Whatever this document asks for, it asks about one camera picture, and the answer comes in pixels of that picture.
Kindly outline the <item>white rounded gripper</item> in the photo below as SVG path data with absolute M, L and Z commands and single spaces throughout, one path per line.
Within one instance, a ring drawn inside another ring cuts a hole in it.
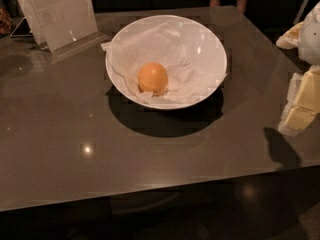
M 320 65 L 320 2 L 276 41 L 282 49 L 298 47 L 299 58 Z M 320 114 L 320 67 L 311 66 L 304 74 L 294 73 L 288 88 L 287 104 L 278 131 L 287 136 L 302 133 Z

